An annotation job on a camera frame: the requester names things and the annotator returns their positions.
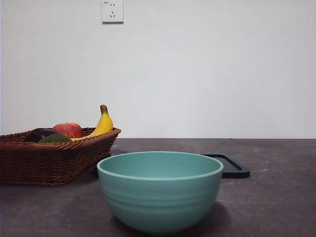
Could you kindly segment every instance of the red apple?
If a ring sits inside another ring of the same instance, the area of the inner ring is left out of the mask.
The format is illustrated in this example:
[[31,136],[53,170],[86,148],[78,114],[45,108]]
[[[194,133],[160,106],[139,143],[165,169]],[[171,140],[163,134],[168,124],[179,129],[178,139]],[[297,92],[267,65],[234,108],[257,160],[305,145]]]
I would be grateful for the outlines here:
[[70,138],[82,137],[82,130],[79,124],[75,122],[65,122],[56,124],[53,130],[66,135]]

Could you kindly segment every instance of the wicker basket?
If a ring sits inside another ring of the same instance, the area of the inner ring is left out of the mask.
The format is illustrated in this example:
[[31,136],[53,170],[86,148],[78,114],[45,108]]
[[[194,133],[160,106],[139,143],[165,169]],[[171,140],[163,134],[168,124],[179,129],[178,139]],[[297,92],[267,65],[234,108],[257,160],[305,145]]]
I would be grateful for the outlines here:
[[[82,129],[82,135],[94,128]],[[24,142],[29,131],[0,136],[0,184],[61,186],[110,155],[121,132],[111,132],[62,143]]]

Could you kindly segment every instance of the dark purple fruit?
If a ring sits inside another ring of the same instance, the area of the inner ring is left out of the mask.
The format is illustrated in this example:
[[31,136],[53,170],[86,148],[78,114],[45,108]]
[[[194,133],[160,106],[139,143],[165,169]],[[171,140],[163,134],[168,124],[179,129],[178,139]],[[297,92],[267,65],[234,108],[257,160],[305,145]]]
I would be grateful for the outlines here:
[[52,129],[49,128],[35,128],[34,130],[30,131],[24,141],[25,142],[38,142],[39,140],[43,139],[44,137],[47,137],[51,134],[55,134],[57,132],[55,132]]

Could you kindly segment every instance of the gray table surface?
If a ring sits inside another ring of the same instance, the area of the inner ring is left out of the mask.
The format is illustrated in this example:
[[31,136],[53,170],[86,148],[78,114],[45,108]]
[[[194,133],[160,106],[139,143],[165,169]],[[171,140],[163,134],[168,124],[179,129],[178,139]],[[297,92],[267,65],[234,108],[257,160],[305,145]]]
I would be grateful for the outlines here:
[[[112,153],[221,153],[250,168],[222,179],[203,220],[177,237],[315,237],[316,139],[117,139]],[[0,185],[1,237],[144,237],[107,207],[96,168],[61,187]]]

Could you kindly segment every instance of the ceramic bowl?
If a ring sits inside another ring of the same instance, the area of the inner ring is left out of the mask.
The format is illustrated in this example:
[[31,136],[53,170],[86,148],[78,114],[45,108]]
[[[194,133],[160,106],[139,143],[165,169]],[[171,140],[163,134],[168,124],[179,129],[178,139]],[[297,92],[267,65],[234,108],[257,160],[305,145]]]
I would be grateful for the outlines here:
[[126,225],[152,235],[180,232],[210,210],[223,164],[182,152],[135,152],[97,164],[105,200]]

